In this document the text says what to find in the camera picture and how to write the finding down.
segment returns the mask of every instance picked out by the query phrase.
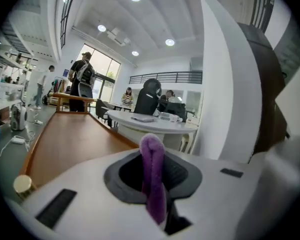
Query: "glass window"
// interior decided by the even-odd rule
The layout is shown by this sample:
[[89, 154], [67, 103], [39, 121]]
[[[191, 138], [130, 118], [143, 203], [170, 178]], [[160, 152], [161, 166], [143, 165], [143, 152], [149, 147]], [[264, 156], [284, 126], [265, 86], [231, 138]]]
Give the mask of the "glass window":
[[95, 50], [90, 59], [90, 64], [92, 65], [94, 71], [106, 76], [108, 68], [111, 63], [111, 58], [104, 55], [103, 53]]
[[[102, 82], [103, 82], [103, 80], [101, 78], [96, 78], [95, 81], [94, 81], [93, 89], [92, 89], [92, 97], [94, 99], [99, 99]], [[96, 103], [92, 102], [91, 106], [95, 107]]]
[[118, 62], [112, 60], [106, 76], [108, 78], [112, 78], [112, 79], [116, 80], [119, 68], [120, 68], [120, 64]]
[[88, 45], [84, 45], [78, 55], [78, 57], [76, 58], [77, 61], [81, 60], [82, 59], [82, 54], [85, 53], [85, 52], [90, 52], [91, 54], [94, 53], [94, 50], [93, 48], [91, 48], [90, 46]]
[[114, 89], [114, 84], [112, 82], [104, 80], [104, 86], [102, 88], [102, 93], [100, 99], [104, 102], [110, 102], [112, 91]]

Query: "black office chair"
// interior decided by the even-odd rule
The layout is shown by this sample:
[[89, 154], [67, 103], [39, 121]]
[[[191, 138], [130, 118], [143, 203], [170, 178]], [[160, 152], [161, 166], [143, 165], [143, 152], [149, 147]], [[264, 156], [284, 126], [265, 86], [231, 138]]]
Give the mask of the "black office chair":
[[161, 83], [156, 79], [147, 80], [140, 90], [134, 113], [152, 116], [158, 106], [161, 96]]

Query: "black cap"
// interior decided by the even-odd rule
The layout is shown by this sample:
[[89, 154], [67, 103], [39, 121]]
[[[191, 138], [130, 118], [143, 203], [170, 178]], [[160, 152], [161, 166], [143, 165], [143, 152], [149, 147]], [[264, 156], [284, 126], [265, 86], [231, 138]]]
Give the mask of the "black cap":
[[82, 53], [82, 56], [85, 56], [88, 60], [90, 60], [92, 57], [92, 54], [89, 51], [86, 51], [86, 52]]

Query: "purple cloth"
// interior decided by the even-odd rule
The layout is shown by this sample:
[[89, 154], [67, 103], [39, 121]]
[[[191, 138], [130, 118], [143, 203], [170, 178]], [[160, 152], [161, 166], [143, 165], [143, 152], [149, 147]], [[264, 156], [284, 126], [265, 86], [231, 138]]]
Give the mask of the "purple cloth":
[[162, 183], [165, 147], [154, 134], [148, 133], [140, 141], [143, 163], [142, 193], [147, 196], [146, 209], [159, 225], [166, 218], [166, 190]]

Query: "brown panel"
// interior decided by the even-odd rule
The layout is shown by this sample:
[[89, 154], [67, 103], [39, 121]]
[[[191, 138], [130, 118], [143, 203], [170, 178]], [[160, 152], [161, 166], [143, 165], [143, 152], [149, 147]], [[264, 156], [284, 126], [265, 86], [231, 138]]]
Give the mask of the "brown panel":
[[260, 29], [239, 24], [252, 49], [258, 66], [262, 90], [262, 114], [259, 137], [254, 154], [267, 151], [274, 144], [284, 141], [287, 123], [275, 99], [285, 87], [281, 67], [275, 52]]
[[40, 187], [78, 163], [136, 147], [90, 114], [55, 113], [36, 145], [29, 176]]

